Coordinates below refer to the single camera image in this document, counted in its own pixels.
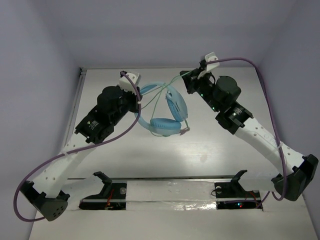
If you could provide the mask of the light blue headphones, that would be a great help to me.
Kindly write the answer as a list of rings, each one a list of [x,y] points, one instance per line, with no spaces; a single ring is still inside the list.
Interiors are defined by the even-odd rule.
[[[154,136],[169,137],[190,131],[188,107],[182,95],[165,82],[152,82],[140,88],[140,94],[148,97],[141,108],[138,123]]]

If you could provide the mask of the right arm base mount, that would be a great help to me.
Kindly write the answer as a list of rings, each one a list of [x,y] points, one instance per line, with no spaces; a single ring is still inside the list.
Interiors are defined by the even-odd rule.
[[[247,170],[239,171],[230,181],[215,182],[211,196],[216,199],[218,210],[262,209],[260,192],[246,191],[240,185],[241,177]]]

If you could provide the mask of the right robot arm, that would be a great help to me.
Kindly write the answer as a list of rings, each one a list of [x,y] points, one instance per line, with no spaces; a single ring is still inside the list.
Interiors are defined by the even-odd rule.
[[[234,78],[222,75],[211,82],[211,73],[200,73],[199,68],[179,73],[187,93],[198,93],[217,113],[215,119],[223,129],[251,145],[272,163],[279,171],[270,180],[273,190],[286,200],[296,201],[313,180],[319,160],[313,154],[303,155],[277,140],[239,104],[241,88]]]

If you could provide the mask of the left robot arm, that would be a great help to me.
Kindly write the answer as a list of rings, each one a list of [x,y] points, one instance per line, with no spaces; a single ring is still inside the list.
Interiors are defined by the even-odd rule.
[[[70,140],[61,152],[36,167],[18,185],[13,208],[18,212],[19,194],[42,214],[41,219],[54,221],[67,209],[70,195],[62,191],[67,179],[79,164],[97,147],[109,143],[107,139],[119,121],[128,113],[141,113],[142,96],[137,86],[127,90],[107,86],[97,97],[96,105],[75,127]],[[29,180],[36,170],[44,170]]]

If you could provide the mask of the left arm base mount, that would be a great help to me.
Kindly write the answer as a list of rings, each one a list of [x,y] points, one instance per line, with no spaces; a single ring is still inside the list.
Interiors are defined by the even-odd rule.
[[[89,195],[82,198],[79,202],[81,210],[106,210],[106,211],[122,211],[126,210],[126,182],[113,182],[111,178],[103,172],[93,173],[103,184],[101,190],[97,194]]]

